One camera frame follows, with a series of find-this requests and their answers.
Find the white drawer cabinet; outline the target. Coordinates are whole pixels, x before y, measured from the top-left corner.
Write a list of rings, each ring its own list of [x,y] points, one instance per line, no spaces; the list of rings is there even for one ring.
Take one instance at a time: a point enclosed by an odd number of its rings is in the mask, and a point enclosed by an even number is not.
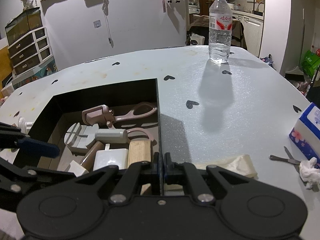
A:
[[[37,67],[53,57],[45,27],[31,30],[23,35],[8,46],[8,52],[15,75]]]

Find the glass fish tank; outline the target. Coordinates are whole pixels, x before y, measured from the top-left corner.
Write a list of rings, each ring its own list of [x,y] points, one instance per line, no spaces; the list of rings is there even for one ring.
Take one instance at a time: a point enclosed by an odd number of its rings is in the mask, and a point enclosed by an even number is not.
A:
[[[5,26],[8,45],[12,45],[28,32],[42,26],[41,11],[39,7],[23,11]]]

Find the white suction cup holder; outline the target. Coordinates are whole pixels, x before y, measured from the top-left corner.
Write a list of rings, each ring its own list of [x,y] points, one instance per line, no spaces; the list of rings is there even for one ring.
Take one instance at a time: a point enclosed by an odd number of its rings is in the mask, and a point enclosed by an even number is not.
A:
[[[28,134],[33,124],[31,121],[26,121],[24,117],[19,117],[17,127],[21,129],[22,133]]]

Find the clear plastic water bottle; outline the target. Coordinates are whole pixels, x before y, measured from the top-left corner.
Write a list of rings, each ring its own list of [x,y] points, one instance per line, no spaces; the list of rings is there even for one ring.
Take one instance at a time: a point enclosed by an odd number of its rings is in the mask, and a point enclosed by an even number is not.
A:
[[[233,17],[227,0],[214,0],[209,8],[209,58],[215,64],[227,63],[232,41]]]

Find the grey cylindrical case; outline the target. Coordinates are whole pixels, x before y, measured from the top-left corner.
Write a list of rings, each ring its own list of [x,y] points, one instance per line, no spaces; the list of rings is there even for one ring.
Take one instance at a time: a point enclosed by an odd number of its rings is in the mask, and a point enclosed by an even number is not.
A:
[[[98,129],[95,139],[105,144],[125,144],[129,141],[125,129]]]

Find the green plastic bag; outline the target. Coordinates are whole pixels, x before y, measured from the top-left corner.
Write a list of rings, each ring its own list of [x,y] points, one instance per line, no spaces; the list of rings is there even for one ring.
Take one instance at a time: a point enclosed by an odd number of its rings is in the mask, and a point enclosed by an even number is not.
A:
[[[309,77],[313,77],[319,67],[319,56],[308,50],[301,62],[302,71]]]

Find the black storage box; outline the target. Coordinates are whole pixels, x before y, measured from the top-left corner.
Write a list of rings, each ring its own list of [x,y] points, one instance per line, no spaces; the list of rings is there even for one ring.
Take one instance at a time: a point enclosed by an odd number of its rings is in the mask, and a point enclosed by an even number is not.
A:
[[[73,123],[101,128],[158,125],[157,79],[127,81],[52,96],[30,132],[32,139],[57,144],[54,132]]]

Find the grey round slotted tool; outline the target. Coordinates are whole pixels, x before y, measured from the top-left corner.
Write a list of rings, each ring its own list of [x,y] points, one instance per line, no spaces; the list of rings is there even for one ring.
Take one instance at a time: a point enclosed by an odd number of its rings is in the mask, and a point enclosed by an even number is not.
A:
[[[85,155],[96,142],[95,133],[99,125],[74,123],[65,133],[64,143],[74,155]]]

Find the crumpled white tissue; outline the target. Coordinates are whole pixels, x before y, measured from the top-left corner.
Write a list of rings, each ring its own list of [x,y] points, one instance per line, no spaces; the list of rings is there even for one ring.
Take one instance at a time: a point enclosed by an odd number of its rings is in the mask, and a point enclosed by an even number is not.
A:
[[[303,160],[299,165],[299,175],[303,182],[306,183],[308,190],[312,189],[314,185],[319,184],[320,174],[319,169],[315,168],[317,158],[312,157],[310,160]]]

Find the beige plastic bag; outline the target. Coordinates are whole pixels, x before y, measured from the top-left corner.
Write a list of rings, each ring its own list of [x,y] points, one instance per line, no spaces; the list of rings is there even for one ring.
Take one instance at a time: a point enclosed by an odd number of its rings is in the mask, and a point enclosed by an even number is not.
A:
[[[215,165],[247,178],[256,178],[258,176],[257,171],[253,165],[250,155],[243,154],[233,156],[227,159],[221,159],[217,161],[208,161],[205,163],[193,164],[199,170],[205,170],[207,166]]]

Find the white power adapter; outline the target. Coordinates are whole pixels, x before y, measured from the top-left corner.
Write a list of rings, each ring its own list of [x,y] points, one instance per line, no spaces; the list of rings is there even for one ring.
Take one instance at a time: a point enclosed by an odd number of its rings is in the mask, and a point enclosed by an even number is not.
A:
[[[126,169],[128,153],[126,148],[110,149],[107,144],[104,150],[96,152],[93,171],[110,165],[117,165],[120,170]]]

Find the blue white tissue pack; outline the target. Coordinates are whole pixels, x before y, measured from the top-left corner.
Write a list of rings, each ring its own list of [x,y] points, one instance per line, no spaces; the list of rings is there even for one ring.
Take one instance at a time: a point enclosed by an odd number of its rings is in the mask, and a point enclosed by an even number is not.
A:
[[[319,108],[314,103],[310,103],[289,134],[289,138],[308,160],[316,158],[315,168],[317,169],[319,169],[320,145],[319,113]]]

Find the round wooden block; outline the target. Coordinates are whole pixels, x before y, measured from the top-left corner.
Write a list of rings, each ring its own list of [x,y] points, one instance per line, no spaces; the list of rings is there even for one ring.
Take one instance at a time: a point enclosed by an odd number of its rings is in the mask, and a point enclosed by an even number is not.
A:
[[[129,153],[127,159],[127,166],[133,163],[148,161],[151,162],[151,141],[150,140],[135,140],[129,144]]]

